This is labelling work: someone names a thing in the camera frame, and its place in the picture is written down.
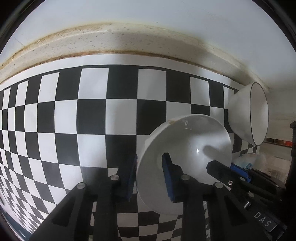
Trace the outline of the floral white bowl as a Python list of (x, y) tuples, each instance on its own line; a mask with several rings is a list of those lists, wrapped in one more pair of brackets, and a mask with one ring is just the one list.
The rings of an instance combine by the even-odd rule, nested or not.
[(232, 144), (227, 130), (215, 118), (189, 114), (172, 118), (158, 126), (146, 139), (138, 157), (136, 184), (143, 203), (152, 211), (180, 215), (181, 203), (170, 201), (162, 168), (162, 155), (169, 153), (172, 163), (201, 183), (217, 180), (207, 173), (210, 161), (230, 167)]

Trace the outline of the black rimmed white bowl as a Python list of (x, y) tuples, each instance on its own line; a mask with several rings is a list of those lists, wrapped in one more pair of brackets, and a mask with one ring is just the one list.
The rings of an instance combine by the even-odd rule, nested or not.
[(269, 111), (262, 86), (254, 82), (234, 94), (228, 104), (230, 128), (241, 139), (259, 146), (265, 140)]

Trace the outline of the blue flower pattern bowl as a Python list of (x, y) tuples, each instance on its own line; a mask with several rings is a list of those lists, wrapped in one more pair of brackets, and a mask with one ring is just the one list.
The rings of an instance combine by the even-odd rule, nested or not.
[(265, 168), (266, 158), (263, 154), (247, 153), (240, 155), (232, 162), (240, 168), (262, 171)]

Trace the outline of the black white checkered mat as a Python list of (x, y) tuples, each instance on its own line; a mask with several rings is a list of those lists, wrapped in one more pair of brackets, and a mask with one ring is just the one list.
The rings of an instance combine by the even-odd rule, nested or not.
[(27, 240), (78, 183), (92, 187), (181, 115), (229, 128), (241, 85), (157, 57), (93, 55), (27, 69), (1, 84), (1, 211)]

